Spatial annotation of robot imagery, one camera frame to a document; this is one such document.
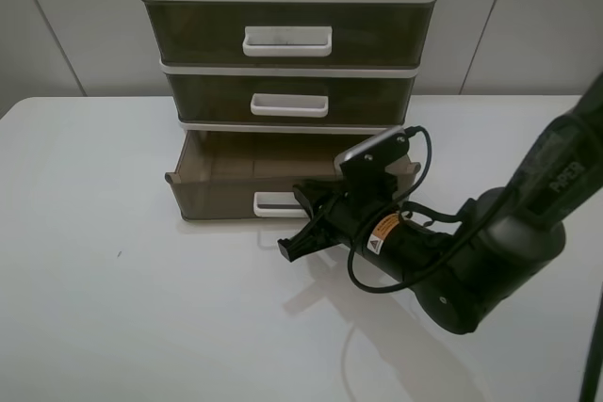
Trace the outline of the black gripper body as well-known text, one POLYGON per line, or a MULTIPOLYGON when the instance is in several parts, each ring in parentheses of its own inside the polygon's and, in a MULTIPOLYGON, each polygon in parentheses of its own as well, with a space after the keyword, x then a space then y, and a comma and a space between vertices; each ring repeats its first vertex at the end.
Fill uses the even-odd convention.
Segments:
POLYGON ((357 201, 350 195, 345 197, 351 218, 325 218, 323 213, 317 215, 339 233, 338 245, 344 245, 366 259, 402 259, 404 225, 400 222, 399 207, 379 198, 357 201))

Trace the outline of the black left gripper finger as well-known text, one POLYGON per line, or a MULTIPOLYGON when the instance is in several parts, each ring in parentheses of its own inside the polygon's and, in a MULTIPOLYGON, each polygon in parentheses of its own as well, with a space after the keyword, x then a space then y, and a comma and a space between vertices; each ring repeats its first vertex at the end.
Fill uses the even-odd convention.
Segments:
POLYGON ((297 234, 279 239, 278 249, 290 262, 339 244, 339 233, 323 217, 312 218, 297 234))

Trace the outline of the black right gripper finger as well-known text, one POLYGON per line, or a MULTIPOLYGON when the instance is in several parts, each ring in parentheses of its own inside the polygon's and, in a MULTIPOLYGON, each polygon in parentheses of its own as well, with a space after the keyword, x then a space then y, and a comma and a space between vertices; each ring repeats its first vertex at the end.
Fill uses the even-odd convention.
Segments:
POLYGON ((302 181, 293 185, 296 201, 310 218, 323 213, 325 218, 351 218, 344 181, 302 181))

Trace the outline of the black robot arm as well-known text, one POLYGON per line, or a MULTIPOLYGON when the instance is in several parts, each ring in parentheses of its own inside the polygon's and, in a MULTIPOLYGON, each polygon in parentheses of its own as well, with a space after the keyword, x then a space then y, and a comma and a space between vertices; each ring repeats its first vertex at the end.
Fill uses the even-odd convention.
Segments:
POLYGON ((346 246, 389 275, 387 293, 412 291, 454 334, 473 332, 505 298, 564 249, 564 220, 602 186, 602 84, 538 136, 509 183, 447 215, 411 201, 389 165, 419 126, 395 126, 338 158, 338 181, 293 188, 308 223, 279 241, 288 261, 346 246))

